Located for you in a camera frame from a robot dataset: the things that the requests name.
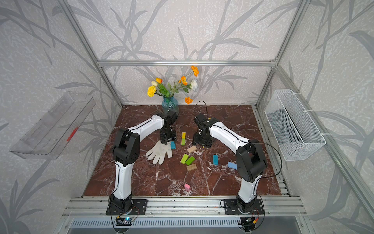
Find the light wood block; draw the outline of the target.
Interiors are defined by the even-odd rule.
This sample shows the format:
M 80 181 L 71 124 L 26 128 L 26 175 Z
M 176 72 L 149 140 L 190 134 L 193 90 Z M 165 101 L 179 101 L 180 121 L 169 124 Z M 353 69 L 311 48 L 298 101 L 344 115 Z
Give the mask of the light wood block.
M 188 149 L 188 153 L 190 154 L 190 153 L 192 153 L 192 152 L 194 152 L 194 151 L 196 151 L 197 150 L 197 147 L 196 146 L 192 146 L 192 147 L 190 147 L 189 149 Z

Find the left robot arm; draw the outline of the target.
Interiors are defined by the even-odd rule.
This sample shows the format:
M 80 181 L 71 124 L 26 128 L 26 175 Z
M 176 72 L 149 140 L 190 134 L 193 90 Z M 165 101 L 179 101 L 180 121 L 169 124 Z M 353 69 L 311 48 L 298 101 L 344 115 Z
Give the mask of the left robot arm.
M 122 210 L 132 207 L 131 177 L 134 163 L 140 156 L 141 141 L 160 130 L 160 140 L 146 153 L 153 164 L 163 164 L 165 157 L 172 157 L 171 142 L 176 141 L 176 131 L 172 125 L 177 120 L 175 112 L 158 113 L 148 120 L 129 129 L 120 129 L 116 135 L 113 156 L 116 165 L 116 180 L 110 204 Z

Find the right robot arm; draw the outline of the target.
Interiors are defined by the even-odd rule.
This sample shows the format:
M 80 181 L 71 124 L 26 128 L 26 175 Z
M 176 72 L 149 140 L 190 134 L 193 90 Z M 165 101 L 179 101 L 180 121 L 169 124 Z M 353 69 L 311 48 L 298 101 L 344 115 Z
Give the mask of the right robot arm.
M 197 115 L 194 122 L 198 131 L 193 135 L 193 145 L 209 148 L 217 139 L 235 153 L 237 171 L 242 178 L 237 204 L 241 212 L 246 213 L 255 203 L 259 181 L 268 167 L 260 142 L 242 137 L 216 118 L 208 119 L 204 114 Z

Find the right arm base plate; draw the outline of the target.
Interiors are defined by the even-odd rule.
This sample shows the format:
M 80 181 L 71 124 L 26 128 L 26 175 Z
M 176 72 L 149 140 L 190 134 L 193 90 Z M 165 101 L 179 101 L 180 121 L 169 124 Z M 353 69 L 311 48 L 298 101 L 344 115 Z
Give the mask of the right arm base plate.
M 264 205 L 261 199 L 255 198 L 249 203 L 241 199 L 224 199 L 222 204 L 226 215 L 263 215 Z

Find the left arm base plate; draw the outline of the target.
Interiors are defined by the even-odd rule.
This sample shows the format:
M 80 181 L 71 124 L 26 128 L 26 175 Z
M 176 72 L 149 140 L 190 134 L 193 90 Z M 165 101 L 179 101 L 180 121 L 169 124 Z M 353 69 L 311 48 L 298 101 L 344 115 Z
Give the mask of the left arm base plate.
M 118 204 L 109 200 L 105 215 L 145 215 L 147 199 L 133 199 Z

